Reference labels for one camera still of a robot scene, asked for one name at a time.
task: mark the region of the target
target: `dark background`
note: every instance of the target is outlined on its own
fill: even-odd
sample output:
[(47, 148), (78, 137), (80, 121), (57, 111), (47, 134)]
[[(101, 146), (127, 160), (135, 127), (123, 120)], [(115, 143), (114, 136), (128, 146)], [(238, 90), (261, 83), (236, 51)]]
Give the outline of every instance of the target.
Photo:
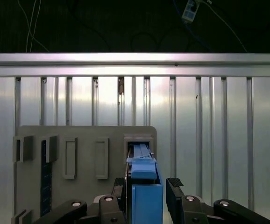
[[(233, 33), (205, 5), (199, 7), (189, 27), (211, 50), (188, 32), (172, 0), (79, 0), (75, 9), (74, 1), (41, 1), (35, 38), (50, 52), (244, 52)], [(187, 0), (176, 2), (183, 13)], [(270, 53), (270, 0), (213, 3), (249, 52)], [(33, 4), (34, 0), (21, 0), (29, 20)], [(0, 0), (0, 52), (25, 52), (27, 33), (17, 0)], [(35, 41), (32, 47), (32, 52), (45, 52)]]

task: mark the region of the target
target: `blue cable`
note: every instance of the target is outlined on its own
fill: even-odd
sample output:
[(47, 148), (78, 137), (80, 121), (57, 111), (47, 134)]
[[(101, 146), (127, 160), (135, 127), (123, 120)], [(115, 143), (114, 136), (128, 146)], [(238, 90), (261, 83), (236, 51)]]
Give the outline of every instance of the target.
[(179, 10), (177, 4), (176, 4), (176, 0), (173, 0), (173, 4), (174, 4), (174, 7), (176, 8), (176, 10), (177, 10), (177, 12), (178, 12), (178, 15), (181, 17), (182, 23), (185, 25), (186, 29), (187, 29), (187, 30), (189, 31), (189, 33), (193, 36), (193, 38), (194, 38), (195, 40), (197, 40), (202, 46), (204, 46), (205, 48), (207, 48), (210, 52), (214, 52), (214, 51), (211, 50), (211, 48), (208, 47), (208, 45), (207, 45), (204, 41), (202, 41), (198, 36), (196, 36), (196, 35), (194, 34), (194, 32), (191, 30), (191, 28), (190, 28), (190, 27), (182, 20), (182, 14), (181, 14), (181, 12), (180, 12), (180, 10)]

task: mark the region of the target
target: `rectangular slot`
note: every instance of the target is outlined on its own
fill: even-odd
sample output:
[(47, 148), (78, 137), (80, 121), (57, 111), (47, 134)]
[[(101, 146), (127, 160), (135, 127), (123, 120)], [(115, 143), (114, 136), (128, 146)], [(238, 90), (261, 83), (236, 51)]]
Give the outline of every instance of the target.
[(15, 159), (14, 159), (14, 161), (20, 160), (20, 148), (21, 148), (21, 141), (15, 140)]
[(57, 159), (57, 136), (43, 137), (46, 141), (46, 162), (54, 162)]
[(98, 138), (95, 143), (95, 175), (98, 180), (108, 179), (108, 138)]
[(64, 149), (64, 179), (75, 179), (76, 177), (76, 149), (77, 138), (67, 139)]

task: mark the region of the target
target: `blue object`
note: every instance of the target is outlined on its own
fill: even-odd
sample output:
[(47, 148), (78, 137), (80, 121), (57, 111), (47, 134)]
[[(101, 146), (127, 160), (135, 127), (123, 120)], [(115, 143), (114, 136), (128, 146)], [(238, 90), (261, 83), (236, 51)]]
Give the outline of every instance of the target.
[(163, 222), (163, 183), (156, 163), (158, 184), (132, 185), (132, 224)]
[(157, 161), (146, 144), (135, 143), (133, 149), (133, 157), (127, 158), (132, 164), (132, 224), (161, 224), (163, 183)]
[(132, 158), (127, 162), (132, 164), (131, 178), (141, 180), (156, 180), (156, 160), (151, 157), (146, 144), (135, 144)]

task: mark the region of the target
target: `screw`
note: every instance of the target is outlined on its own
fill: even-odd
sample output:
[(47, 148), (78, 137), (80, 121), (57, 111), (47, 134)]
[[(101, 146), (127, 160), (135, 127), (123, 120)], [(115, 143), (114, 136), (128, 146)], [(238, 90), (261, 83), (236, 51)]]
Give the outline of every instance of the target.
[(229, 205), (229, 203), (228, 202), (225, 202), (225, 201), (221, 201), (220, 204), (222, 204), (225, 207), (227, 207)]
[(80, 206), (80, 205), (81, 205), (80, 202), (74, 202), (74, 203), (72, 204), (73, 207), (78, 207), (78, 206)]
[(108, 201), (108, 202), (112, 201), (112, 199), (113, 199), (112, 197), (105, 197), (105, 201)]
[(187, 199), (189, 202), (194, 201), (194, 197), (191, 197), (191, 196), (186, 197), (186, 199)]

